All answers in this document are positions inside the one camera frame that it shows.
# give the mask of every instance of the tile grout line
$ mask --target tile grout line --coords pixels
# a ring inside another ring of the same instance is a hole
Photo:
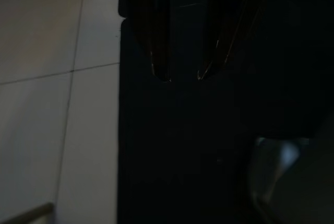
[[[81,15],[82,15],[82,8],[84,4],[84,0],[81,0],[80,4],[80,13],[79,13],[79,18],[78,18],[78,28],[77,28],[77,37],[76,37],[76,43],[75,43],[75,50],[74,50],[74,57],[73,57],[73,63],[72,63],[72,70],[74,70],[75,67],[75,59],[77,57],[77,50],[78,50],[78,42],[79,42],[79,34],[80,34],[80,27],[81,27]],[[70,107],[70,102],[71,102],[71,96],[72,96],[72,87],[73,87],[73,77],[74,77],[74,72],[71,72],[70,78],[69,78],[69,95],[68,95],[68,101],[67,101],[67,108],[66,108],[66,116],[65,116],[65,123],[64,123],[64,135],[61,143],[61,153],[60,153],[60,164],[58,168],[58,177],[57,177],[57,182],[56,182],[56,191],[55,191],[55,208],[57,208],[58,204],[58,199],[59,199],[59,191],[61,187],[61,181],[62,181],[62,170],[63,170],[63,162],[64,162],[64,153],[65,153],[65,142],[66,142],[66,135],[67,135],[67,123],[68,123],[68,116],[69,116],[69,107]]]
[[[64,71],[64,72],[59,72],[59,73],[45,74],[45,75],[39,75],[39,76],[35,76],[35,77],[5,81],[5,82],[0,82],[0,86],[11,85],[11,84],[25,82],[25,81],[31,81],[31,80],[35,80],[35,79],[49,78],[49,77],[53,77],[53,76],[57,76],[57,75],[63,75],[63,74],[70,74],[70,73],[80,72],[80,71],[86,71],[86,70],[100,68],[100,67],[113,66],[113,65],[117,65],[117,64],[119,64],[119,62],[109,63],[109,64],[102,64],[102,65],[97,65],[97,66],[83,67],[83,68],[78,68],[78,69],[71,69],[69,71]]]

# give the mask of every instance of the white floor tile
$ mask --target white floor tile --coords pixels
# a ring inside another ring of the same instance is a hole
[[[69,74],[0,86],[0,222],[55,201]]]
[[[0,82],[71,69],[81,0],[0,4]]]
[[[119,62],[122,20],[118,0],[83,0],[76,68]]]
[[[118,64],[74,73],[58,224],[114,224]]]

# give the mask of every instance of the metal bar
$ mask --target metal bar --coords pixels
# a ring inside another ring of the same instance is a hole
[[[28,224],[34,220],[39,219],[40,217],[51,214],[53,209],[54,206],[52,203],[46,203],[21,215],[0,222],[0,224]]]

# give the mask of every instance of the dark fabric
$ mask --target dark fabric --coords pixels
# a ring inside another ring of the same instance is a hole
[[[333,0],[267,0],[252,40],[198,82],[204,1],[171,0],[171,83],[122,23],[119,224],[258,223],[245,181],[255,137],[312,137],[332,111]]]

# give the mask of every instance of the dark object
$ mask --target dark object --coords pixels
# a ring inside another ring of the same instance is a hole
[[[169,74],[169,0],[126,0],[127,17],[145,54],[150,57],[152,72],[162,81]]]
[[[13,217],[6,221],[1,222],[1,224],[28,224],[34,220],[37,220],[43,216],[51,214],[53,212],[54,206],[52,203],[46,203],[40,207],[32,209],[26,213],[19,216]]]
[[[202,82],[207,0],[170,1],[173,82],[152,76],[130,21],[121,27],[118,223],[259,224],[247,202],[255,138],[313,138],[334,110],[334,0],[267,0],[255,37]]]
[[[308,145],[307,138],[257,138],[249,164],[248,187],[250,200],[265,223],[283,223],[274,214],[270,202],[279,180],[296,164]]]
[[[198,79],[223,69],[255,28],[264,0],[208,0],[204,63]]]

